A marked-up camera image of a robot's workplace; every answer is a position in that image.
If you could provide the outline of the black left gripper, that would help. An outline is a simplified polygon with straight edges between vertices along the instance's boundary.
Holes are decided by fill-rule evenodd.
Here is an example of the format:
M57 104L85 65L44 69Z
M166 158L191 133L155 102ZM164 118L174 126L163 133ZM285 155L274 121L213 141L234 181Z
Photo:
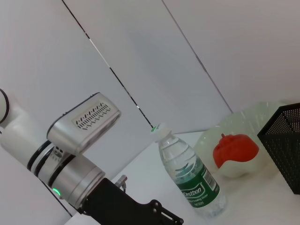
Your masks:
M107 178L84 201L81 213L100 225L183 225L184 220L165 208L154 212L152 203L140 204Z

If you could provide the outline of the red-orange fruit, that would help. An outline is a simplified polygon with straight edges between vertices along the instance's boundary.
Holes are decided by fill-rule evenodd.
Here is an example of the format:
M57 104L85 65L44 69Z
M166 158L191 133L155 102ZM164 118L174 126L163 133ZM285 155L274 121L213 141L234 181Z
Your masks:
M215 164L220 168L226 161L247 162L259 152L258 145L247 135L221 134L217 146L213 150Z

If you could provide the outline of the clear green-label water bottle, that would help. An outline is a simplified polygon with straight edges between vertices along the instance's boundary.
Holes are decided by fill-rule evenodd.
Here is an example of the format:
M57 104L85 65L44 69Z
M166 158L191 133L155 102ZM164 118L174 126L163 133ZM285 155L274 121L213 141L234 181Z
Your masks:
M207 219L224 212L226 197L195 150L164 123L154 126L150 133L166 172L196 212Z

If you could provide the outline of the black mesh pen holder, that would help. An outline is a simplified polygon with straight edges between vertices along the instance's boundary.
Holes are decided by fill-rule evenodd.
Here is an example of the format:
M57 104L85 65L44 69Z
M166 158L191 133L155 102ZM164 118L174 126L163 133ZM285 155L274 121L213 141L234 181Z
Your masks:
M295 195L300 195L300 103L279 107L257 134Z

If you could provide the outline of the pale green glass fruit bowl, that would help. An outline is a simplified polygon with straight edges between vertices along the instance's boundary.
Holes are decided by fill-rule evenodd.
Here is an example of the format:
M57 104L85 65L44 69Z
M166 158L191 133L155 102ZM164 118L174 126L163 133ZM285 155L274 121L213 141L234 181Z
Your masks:
M275 111L284 105L285 103L282 102L259 102L226 116L216 126L203 132L194 146L195 152L211 173L218 173L228 178L238 178L263 169L271 162L271 158L257 134ZM247 162L229 159L218 168L213 158L213 150L221 140L222 134L247 135L257 145L259 149L257 155Z

